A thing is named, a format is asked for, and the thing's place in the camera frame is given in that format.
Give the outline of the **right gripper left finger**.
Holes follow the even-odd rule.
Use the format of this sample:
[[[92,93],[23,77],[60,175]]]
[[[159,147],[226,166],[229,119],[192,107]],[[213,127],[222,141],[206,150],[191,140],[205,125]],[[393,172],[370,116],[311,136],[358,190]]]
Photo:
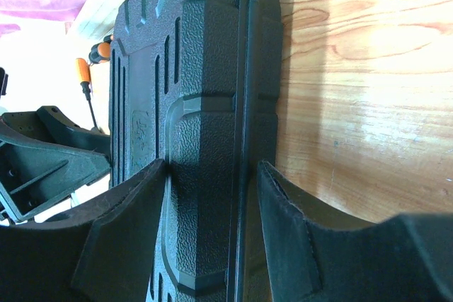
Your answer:
[[[1,228],[2,301],[144,301],[164,197],[157,159],[57,221]]]

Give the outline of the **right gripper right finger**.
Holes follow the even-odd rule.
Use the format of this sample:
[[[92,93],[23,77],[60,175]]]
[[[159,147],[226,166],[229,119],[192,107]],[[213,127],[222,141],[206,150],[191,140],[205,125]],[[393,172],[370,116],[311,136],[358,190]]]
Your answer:
[[[321,201],[269,162],[258,202],[274,301],[451,301],[452,215],[372,223]]]

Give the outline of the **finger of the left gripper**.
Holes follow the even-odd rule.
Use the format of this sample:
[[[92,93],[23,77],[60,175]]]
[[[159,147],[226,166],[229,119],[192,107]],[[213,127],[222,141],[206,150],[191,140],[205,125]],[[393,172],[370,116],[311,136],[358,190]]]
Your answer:
[[[110,155],[109,135],[97,129],[80,127],[56,106],[41,106],[36,111],[6,112],[2,120],[31,139]]]
[[[1,142],[1,219],[22,223],[110,171],[100,153]]]

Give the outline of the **black plastic tool case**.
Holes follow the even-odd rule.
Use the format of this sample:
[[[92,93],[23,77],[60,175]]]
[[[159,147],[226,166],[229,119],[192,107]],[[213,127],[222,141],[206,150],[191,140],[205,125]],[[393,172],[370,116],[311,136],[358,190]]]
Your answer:
[[[257,166],[274,161],[279,0],[124,0],[111,45],[118,185],[160,160],[145,301],[268,301]]]

